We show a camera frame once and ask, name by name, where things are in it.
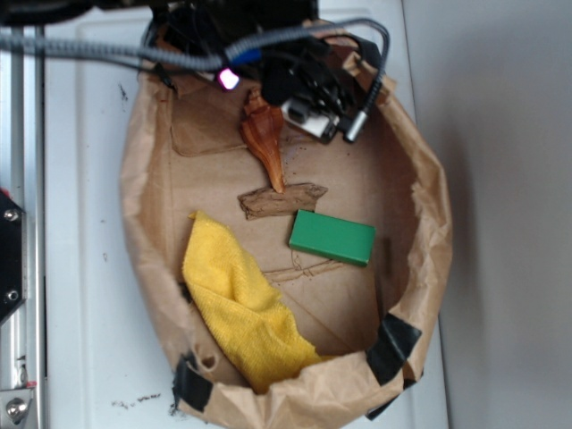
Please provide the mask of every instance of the gray wall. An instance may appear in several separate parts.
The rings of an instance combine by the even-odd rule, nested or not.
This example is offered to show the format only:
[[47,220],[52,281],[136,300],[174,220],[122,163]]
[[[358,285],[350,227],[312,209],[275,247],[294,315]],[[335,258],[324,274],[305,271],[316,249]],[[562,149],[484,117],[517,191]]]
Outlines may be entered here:
[[448,172],[450,424],[572,425],[572,2],[404,0],[416,117]]

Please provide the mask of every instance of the black electrical tape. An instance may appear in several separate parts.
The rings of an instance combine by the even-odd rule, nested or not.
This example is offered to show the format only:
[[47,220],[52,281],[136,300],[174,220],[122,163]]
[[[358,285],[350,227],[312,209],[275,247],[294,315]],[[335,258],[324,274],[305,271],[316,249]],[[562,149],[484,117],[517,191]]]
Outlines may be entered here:
[[202,377],[197,370],[197,360],[192,353],[186,357],[181,356],[172,386],[176,408],[179,406],[179,401],[184,400],[196,411],[201,413],[205,411],[206,404],[211,398],[213,384]]
[[392,380],[405,365],[421,331],[388,314],[377,331],[377,342],[367,351],[367,364],[380,385]]
[[[415,380],[405,380],[403,383],[403,390],[406,390],[407,388],[411,387],[413,384],[415,384],[416,381]],[[378,408],[374,408],[370,411],[367,412],[366,414],[366,418],[370,421],[375,420],[377,417],[379,417],[383,411],[385,411],[387,408],[389,408],[389,406],[393,403],[394,400],[396,400],[398,397],[393,398],[392,400],[390,400],[389,402],[381,405]]]

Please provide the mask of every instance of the piece of bark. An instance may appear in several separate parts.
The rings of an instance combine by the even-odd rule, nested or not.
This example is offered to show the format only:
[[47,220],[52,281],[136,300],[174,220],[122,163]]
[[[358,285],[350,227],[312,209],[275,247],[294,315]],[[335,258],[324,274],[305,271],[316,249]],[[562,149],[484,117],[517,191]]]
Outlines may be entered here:
[[260,95],[260,88],[253,88],[244,106],[247,118],[240,125],[240,135],[252,152],[264,164],[272,187],[284,192],[284,175],[278,139],[284,125],[280,107],[270,106]]
[[239,196],[240,207],[247,219],[267,216],[293,215],[298,210],[315,211],[317,200],[328,191],[314,183],[301,183],[285,187],[279,194],[272,188],[257,189]]

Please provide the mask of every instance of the pink led light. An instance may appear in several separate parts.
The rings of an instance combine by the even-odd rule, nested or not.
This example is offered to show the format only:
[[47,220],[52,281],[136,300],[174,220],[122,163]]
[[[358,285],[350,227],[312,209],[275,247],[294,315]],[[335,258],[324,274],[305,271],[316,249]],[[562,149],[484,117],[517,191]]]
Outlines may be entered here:
[[218,82],[224,89],[230,91],[231,89],[236,88],[240,82],[240,78],[234,74],[231,69],[224,69],[218,73]]

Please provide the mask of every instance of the black bracket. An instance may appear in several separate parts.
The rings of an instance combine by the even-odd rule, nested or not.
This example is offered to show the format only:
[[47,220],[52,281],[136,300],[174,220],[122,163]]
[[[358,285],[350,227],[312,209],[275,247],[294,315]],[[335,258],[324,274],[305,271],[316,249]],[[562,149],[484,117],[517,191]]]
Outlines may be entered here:
[[0,190],[0,324],[24,301],[22,218],[24,212]]

